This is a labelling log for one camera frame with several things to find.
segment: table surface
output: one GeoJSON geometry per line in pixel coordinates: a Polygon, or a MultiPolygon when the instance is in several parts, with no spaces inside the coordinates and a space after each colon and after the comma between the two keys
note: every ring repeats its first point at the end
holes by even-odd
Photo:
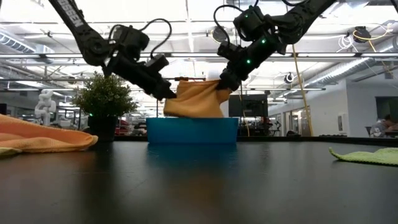
{"type": "Polygon", "coordinates": [[[0,222],[398,223],[398,167],[337,161],[381,147],[98,144],[0,160],[0,222]]]}

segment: orange cloth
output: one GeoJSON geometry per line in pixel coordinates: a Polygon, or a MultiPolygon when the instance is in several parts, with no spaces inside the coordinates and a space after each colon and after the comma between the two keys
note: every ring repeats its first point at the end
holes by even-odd
{"type": "Polygon", "coordinates": [[[0,114],[0,148],[22,152],[70,152],[86,149],[98,140],[80,131],[32,124],[0,114]]]}
{"type": "Polygon", "coordinates": [[[177,98],[167,99],[164,114],[189,118],[223,118],[220,104],[229,99],[230,90],[216,90],[219,80],[180,81],[177,98]]]}

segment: blue plastic container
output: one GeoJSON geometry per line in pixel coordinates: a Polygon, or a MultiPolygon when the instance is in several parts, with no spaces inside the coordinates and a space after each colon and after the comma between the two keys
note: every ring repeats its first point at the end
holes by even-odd
{"type": "Polygon", "coordinates": [[[147,118],[150,144],[236,144],[237,118],[147,118]]]}

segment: white robot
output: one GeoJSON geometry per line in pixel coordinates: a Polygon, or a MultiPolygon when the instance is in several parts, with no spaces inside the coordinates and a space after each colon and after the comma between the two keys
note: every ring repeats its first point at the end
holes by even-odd
{"type": "Polygon", "coordinates": [[[39,95],[39,103],[35,107],[35,117],[40,122],[43,121],[44,126],[50,126],[51,114],[57,109],[55,101],[51,100],[53,91],[42,90],[42,94],[39,95]]]}

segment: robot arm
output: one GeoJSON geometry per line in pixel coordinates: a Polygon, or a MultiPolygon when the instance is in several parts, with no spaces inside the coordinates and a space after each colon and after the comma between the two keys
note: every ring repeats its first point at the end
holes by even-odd
{"type": "Polygon", "coordinates": [[[315,19],[335,1],[306,0],[283,16],[264,16],[258,6],[249,6],[233,22],[240,38],[252,44],[241,47],[228,41],[221,43],[217,54],[229,62],[220,75],[218,88],[237,90],[241,82],[274,52],[285,54],[287,44],[297,43],[315,19]]]}
{"type": "Polygon", "coordinates": [[[77,8],[74,0],[49,0],[49,2],[72,32],[87,64],[101,66],[105,76],[112,73],[119,75],[158,100],[176,97],[170,90],[170,82],[164,80],[159,73],[169,64],[164,55],[156,55],[147,63],[137,62],[141,50],[144,50],[149,43],[149,37],[141,30],[132,26],[116,25],[112,28],[116,43],[110,44],[110,40],[103,39],[87,24],[83,12],[77,8]],[[109,58],[109,63],[105,65],[105,61],[109,58]]]}

